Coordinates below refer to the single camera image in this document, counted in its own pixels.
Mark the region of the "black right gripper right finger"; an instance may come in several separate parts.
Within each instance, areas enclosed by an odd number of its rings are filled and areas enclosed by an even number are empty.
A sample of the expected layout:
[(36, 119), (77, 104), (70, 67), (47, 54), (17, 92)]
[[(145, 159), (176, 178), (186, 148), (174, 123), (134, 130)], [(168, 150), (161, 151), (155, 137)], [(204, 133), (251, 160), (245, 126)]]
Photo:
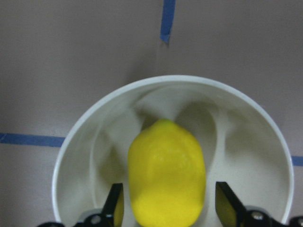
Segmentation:
[(267, 213), (248, 209), (226, 182), (215, 184), (215, 211), (224, 227), (276, 227)]

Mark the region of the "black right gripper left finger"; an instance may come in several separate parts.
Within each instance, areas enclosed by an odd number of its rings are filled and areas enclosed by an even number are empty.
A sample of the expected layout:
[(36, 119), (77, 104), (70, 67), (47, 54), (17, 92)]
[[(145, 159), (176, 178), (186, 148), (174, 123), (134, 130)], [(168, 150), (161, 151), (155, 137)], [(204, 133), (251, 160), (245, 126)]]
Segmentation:
[(101, 209), (85, 211), (76, 222), (76, 227), (121, 227), (124, 217), (124, 188), (122, 183), (111, 186)]

